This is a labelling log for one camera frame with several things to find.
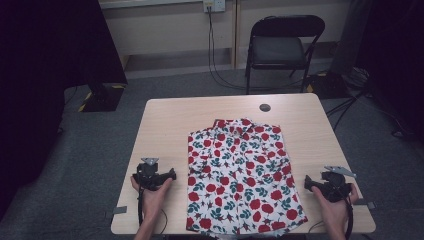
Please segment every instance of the electrical outlet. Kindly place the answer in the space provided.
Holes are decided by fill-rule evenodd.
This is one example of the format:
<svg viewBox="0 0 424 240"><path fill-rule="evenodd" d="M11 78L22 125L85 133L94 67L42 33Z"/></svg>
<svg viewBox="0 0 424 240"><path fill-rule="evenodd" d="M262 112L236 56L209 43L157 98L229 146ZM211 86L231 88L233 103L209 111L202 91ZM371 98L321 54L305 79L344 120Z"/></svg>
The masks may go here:
<svg viewBox="0 0 424 240"><path fill-rule="evenodd" d="M203 0L203 12L225 12L225 0Z"/></svg>

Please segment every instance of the chair backrest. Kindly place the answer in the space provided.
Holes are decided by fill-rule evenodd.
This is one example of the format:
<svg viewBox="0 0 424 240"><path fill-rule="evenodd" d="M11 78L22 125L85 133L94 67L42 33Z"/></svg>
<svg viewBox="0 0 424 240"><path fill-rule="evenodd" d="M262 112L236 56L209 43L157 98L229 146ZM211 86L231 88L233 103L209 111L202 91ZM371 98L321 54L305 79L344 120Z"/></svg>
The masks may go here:
<svg viewBox="0 0 424 240"><path fill-rule="evenodd" d="M253 25L251 37L316 37L325 29L325 22L314 15L270 16Z"/></svg>

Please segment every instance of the person's right hand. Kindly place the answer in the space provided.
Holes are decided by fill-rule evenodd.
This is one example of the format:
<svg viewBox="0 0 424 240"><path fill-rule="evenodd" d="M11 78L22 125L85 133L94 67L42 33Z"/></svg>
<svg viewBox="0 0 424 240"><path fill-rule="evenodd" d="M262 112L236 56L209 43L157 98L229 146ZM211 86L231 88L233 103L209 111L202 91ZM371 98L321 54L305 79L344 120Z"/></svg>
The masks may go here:
<svg viewBox="0 0 424 240"><path fill-rule="evenodd" d="M352 191L348 198L348 202L353 204L359 199L358 191L356 190L355 184L351 183ZM341 240L345 239L344 231L345 224L348 221L348 213L346 209L346 202L344 200L332 203L329 202L322 195L319 188L313 186L312 192L315 197L318 199L319 204L321 205L321 215L322 220L324 221L325 228L327 233L332 240Z"/></svg>

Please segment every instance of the black stand base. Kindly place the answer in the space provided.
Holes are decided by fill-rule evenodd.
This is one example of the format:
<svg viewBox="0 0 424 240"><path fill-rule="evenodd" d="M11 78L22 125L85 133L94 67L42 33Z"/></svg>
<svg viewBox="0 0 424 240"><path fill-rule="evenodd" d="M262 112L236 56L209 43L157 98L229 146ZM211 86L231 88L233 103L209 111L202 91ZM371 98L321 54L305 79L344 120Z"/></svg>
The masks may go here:
<svg viewBox="0 0 424 240"><path fill-rule="evenodd" d="M312 75L306 78L306 91L315 93L319 99L349 98L345 83L342 79L327 76Z"/></svg>
<svg viewBox="0 0 424 240"><path fill-rule="evenodd" d="M79 108L79 112L113 112L116 110L124 92L123 86L105 87L107 91L106 99L96 99L90 92Z"/></svg>

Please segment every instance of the chair seat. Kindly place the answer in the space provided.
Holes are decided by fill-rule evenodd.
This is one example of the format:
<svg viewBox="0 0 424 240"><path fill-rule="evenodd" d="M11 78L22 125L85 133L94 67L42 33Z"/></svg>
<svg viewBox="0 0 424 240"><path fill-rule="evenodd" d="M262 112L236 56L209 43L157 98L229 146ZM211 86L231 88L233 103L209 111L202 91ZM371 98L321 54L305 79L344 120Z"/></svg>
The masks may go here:
<svg viewBox="0 0 424 240"><path fill-rule="evenodd" d="M255 69L304 69L307 65L302 42L297 37L257 36L252 47L252 68Z"/></svg>

